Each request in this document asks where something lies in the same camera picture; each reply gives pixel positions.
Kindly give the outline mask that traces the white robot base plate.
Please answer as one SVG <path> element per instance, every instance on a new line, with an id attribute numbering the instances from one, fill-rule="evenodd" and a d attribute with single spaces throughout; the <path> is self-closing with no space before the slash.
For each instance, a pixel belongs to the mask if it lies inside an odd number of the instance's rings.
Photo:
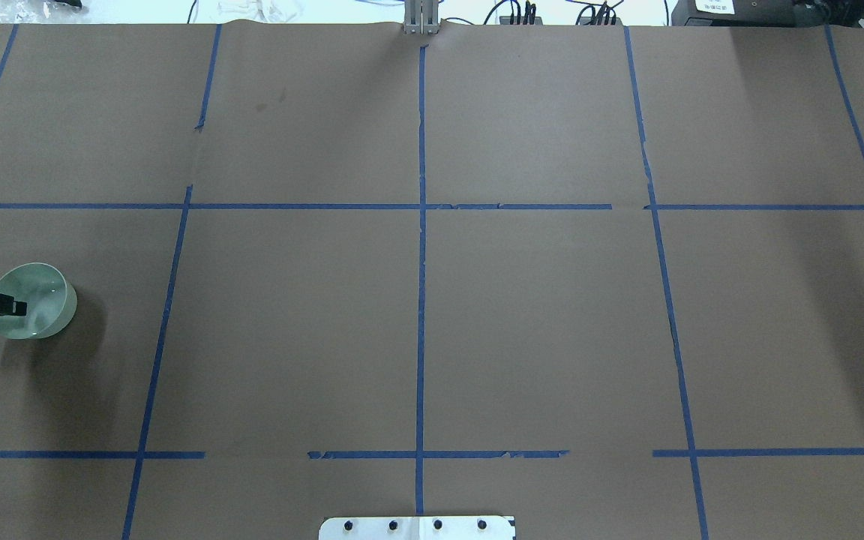
<path id="1" fill-rule="evenodd" d="M 515 519 L 500 515 L 336 517 L 319 539 L 515 539 Z"/>

